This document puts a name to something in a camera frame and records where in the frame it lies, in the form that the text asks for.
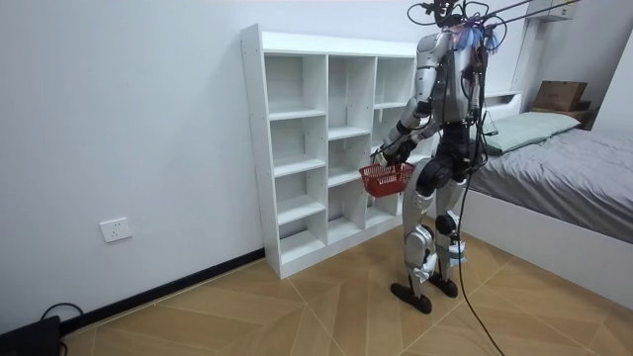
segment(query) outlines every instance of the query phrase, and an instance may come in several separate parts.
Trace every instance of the white wall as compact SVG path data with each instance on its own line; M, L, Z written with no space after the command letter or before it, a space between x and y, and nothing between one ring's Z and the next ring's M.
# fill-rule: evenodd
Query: white wall
M416 42L435 29L409 4L2 0L0 332L261 247L239 31ZM491 91L509 89L521 27ZM106 245L98 223L118 217L134 237Z
M599 133L633 134L631 113L631 83L633 82L633 35L622 54L602 109L595 119L593 131Z
M631 0L583 0L573 21L543 24L539 37L544 49L532 89L526 93L528 106L543 80L567 80L587 82L583 99L599 107L631 29Z

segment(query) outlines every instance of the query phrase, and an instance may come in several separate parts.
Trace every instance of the power cord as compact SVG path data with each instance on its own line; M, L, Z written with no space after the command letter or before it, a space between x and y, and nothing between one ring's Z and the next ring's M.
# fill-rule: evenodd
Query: power cord
M495 349L498 351L498 353L501 356L505 356L503 351L501 351L501 349L498 347L497 342L495 341L493 336L488 331L488 328L486 327L484 322L479 318L479 316L475 312L475 309L473 308L473 305L471 305L471 301L468 299L468 295L466 294L466 289L464 288L464 277L463 277L463 274L462 274L462 258L461 258L461 256L462 256L462 233L461 233L461 230L462 230L462 220L464 219L464 207L466 205L466 195L468 194L468 190L470 189L472 178L473 178L473 172L469 173L467 181L466 181L466 190L464 191L464 196L462 197L462 207L460 208L460 213L459 213L459 217L460 218L459 218L459 222L457 223L457 250L458 250L458 253L459 253L458 263L457 264L458 264L458 268L459 268L459 284L460 284L460 287L462 289L462 294L464 295L464 300L466 301L466 304L468 305L468 308L471 310L471 313L475 316L475 318L479 322L479 325L482 326L482 329L484 330L484 332L488 336L488 339L491 341L491 343L493 344Z
M42 317L40 318L40 321L44 320L46 318L46 316L48 315L48 313L50 311L52 311L53 309L57 308L57 307L71 307L71 308L74 308L74 309L76 309L79 312L80 319L83 319L83 310L80 307L78 307L77 305L74 305L73 303L57 303L56 305L53 305L50 308L48 308L44 312L44 314L42 314ZM63 350L63 356L67 356L68 355L68 346L63 341L59 341L59 349Z

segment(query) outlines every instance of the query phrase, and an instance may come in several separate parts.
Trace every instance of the white electrical outlet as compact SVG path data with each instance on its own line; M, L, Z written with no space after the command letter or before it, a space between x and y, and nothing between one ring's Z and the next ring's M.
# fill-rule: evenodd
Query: white electrical outlet
M99 224L103 238L106 242L120 240L122 238L132 237L128 218L118 219L111 222L101 222Z

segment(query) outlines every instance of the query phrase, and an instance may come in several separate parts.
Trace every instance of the black baseboard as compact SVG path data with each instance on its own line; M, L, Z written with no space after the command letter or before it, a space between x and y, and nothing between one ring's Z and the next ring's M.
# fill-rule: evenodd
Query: black baseboard
M108 317L114 316L121 312L129 311L131 309L140 307L146 303L151 301L155 301L157 299L163 298L170 294L181 291L185 288L194 286L198 283L204 282L208 279L217 277L222 273L226 273L230 270L233 270L237 267L241 267L250 262L256 261L265 256L264 249L260 248L258 250L246 253L239 257L233 258L227 262L221 263L217 266L213 266L202 270L200 272L196 272L189 276L183 277L179 280L167 283L165 285L156 287L146 292L139 293L135 296L126 298L122 301L118 301L107 305L102 308L98 308L97 310L89 311L83 317L77 316L61 323L61 335L67 335L70 332L80 329L85 325L89 325Z

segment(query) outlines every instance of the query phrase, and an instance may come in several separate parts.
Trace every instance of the robot leg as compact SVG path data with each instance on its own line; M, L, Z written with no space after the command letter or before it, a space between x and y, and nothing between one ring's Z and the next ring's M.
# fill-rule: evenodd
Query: robot leg
M433 202L434 193L422 195L416 191L417 177L430 158L417 163L403 198L403 226L405 236L405 267L408 274L408 287L393 284L392 293L405 303L423 313L430 313L431 301L422 294L422 283L430 278L435 270L437 257L434 253L433 232L421 223Z
M439 273L433 274L429 281L451 298L456 298L459 290L457 285L449 279L450 268L456 265L459 259L465 261L465 243L457 240L457 226L460 217L453 212L465 186L466 179L460 182L451 180L447 185L437 190L435 251L439 260Z

